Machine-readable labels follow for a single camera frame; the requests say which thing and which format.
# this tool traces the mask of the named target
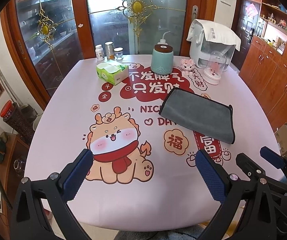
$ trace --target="cartoon dragon print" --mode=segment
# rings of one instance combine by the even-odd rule
[[[151,155],[151,145],[145,141],[138,147],[139,125],[130,114],[122,114],[117,106],[113,113],[96,114],[95,120],[86,143],[94,159],[86,179],[107,184],[149,181],[154,174],[154,165],[146,159]]]

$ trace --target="glass cabinet door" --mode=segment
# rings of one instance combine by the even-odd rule
[[[83,59],[71,0],[15,0],[24,44],[50,96]]]
[[[124,54],[151,54],[165,34],[179,55],[186,0],[87,0],[95,45],[114,42]]]

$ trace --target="red scarf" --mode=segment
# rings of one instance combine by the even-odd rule
[[[116,174],[124,173],[127,168],[131,165],[131,160],[127,157],[131,154],[139,145],[139,142],[133,141],[121,149],[94,155],[93,158],[101,163],[110,163],[112,162],[112,170]]]

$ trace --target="pink plush toy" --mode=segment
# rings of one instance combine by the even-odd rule
[[[180,61],[180,68],[182,70],[182,75],[184,76],[185,74],[187,75],[192,75],[192,71],[195,67],[195,62],[194,60],[191,59],[182,59]]]

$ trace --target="gray rug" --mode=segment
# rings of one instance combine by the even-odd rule
[[[203,228],[198,225],[159,232],[119,231],[114,240],[193,240],[202,231]]]

